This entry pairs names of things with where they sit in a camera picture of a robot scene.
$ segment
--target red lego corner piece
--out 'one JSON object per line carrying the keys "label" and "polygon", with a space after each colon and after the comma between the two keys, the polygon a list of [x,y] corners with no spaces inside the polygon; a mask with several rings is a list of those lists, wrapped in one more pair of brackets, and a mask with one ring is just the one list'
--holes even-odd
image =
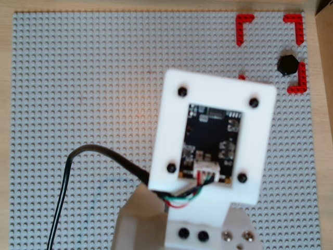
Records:
{"label": "red lego corner piece", "polygon": [[308,90],[306,86],[306,70],[305,63],[300,62],[298,65],[298,86],[291,86],[287,88],[289,94],[302,94]]}
{"label": "red lego corner piece", "polygon": [[284,22],[295,23],[296,44],[304,43],[303,17],[301,14],[287,14],[283,17]]}
{"label": "red lego corner piece", "polygon": [[240,47],[244,43],[244,28],[245,22],[252,22],[254,15],[252,14],[238,14],[236,16],[236,44]]}

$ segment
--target circuit board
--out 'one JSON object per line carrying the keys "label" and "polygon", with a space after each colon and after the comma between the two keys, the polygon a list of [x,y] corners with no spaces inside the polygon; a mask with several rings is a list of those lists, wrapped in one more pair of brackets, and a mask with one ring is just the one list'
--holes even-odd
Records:
{"label": "circuit board", "polygon": [[219,182],[230,184],[240,120],[240,112],[190,104],[179,177],[195,179],[195,161],[213,162]]}

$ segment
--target black cable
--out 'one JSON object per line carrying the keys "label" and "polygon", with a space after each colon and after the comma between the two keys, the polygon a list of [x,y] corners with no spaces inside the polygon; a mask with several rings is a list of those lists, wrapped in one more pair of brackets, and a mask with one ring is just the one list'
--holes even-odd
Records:
{"label": "black cable", "polygon": [[53,219],[53,223],[52,223],[52,227],[51,227],[51,233],[48,238],[47,250],[52,250],[53,241],[56,236],[56,231],[57,231],[58,222],[59,222],[59,218],[60,218],[60,214],[61,214],[61,209],[63,206],[63,201],[65,200],[65,195],[66,195],[66,190],[67,190],[67,185],[68,185],[68,181],[69,181],[73,158],[85,151],[98,152],[100,154],[108,156],[109,158],[111,158],[115,162],[117,162],[119,165],[124,167],[126,170],[128,170],[131,174],[138,177],[142,181],[142,183],[148,185],[149,173],[146,170],[135,165],[134,163],[130,162],[125,157],[116,153],[115,151],[108,149],[107,147],[93,145],[93,144],[83,145],[81,147],[78,147],[72,153],[70,153],[68,155],[67,160],[66,160],[65,170],[63,172],[63,180],[62,180],[60,194],[59,194],[59,200],[58,200],[57,208],[56,208],[56,211],[54,214],[54,219]]}

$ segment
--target white connector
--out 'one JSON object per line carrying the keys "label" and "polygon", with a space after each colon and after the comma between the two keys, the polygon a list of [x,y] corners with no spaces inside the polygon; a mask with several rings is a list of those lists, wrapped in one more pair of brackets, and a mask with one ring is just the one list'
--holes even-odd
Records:
{"label": "white connector", "polygon": [[220,179],[220,165],[217,162],[195,160],[193,165],[193,178],[197,178],[198,171],[203,174],[213,174],[214,182]]}

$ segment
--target wooden surface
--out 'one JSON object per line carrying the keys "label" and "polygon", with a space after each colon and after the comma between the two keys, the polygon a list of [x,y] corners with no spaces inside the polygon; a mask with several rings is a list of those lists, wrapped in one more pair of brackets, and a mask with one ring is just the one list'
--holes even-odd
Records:
{"label": "wooden surface", "polygon": [[0,0],[0,249],[9,248],[10,64],[11,22],[15,11],[113,10],[305,10],[308,37],[312,117],[322,247],[333,249],[333,151],[321,58],[315,24],[315,1],[258,0],[224,3],[218,0]]}

